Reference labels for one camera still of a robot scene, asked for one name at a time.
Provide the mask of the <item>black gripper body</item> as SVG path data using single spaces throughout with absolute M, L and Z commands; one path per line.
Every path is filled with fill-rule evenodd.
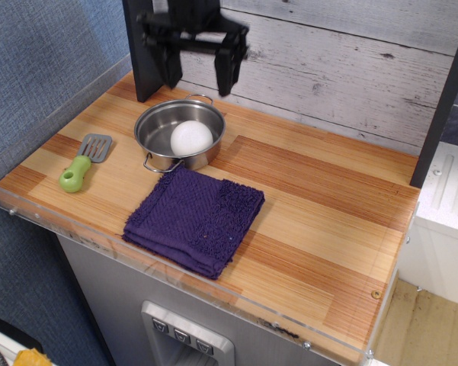
M 136 21 L 143 29 L 143 45 L 159 59 L 185 50 L 247 58 L 249 28 L 225 17 L 220 1 L 168 1 L 166 11 L 142 11 Z

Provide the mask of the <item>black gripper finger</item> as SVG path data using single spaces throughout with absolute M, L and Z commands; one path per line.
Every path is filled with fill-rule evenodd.
M 152 57 L 163 83 L 174 88 L 183 76 L 180 50 L 176 47 L 153 47 Z
M 240 50 L 221 49 L 215 56 L 216 80 L 220 96 L 231 94 L 232 87 L 239 80 L 243 53 Z

